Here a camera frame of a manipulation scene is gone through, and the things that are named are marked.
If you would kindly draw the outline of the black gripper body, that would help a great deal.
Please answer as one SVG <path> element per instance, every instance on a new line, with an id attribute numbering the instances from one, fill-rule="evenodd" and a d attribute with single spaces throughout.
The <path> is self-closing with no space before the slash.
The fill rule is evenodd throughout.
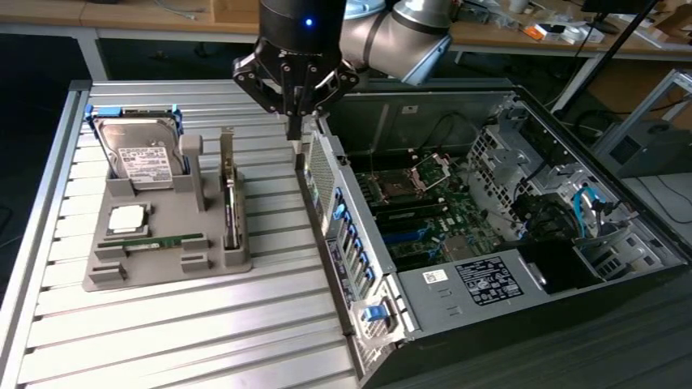
<path id="1" fill-rule="evenodd" d="M 260 35 L 255 56 L 261 65 L 280 61 L 336 67 L 341 61 L 340 32 L 344 1 L 265 0 L 260 2 Z"/>

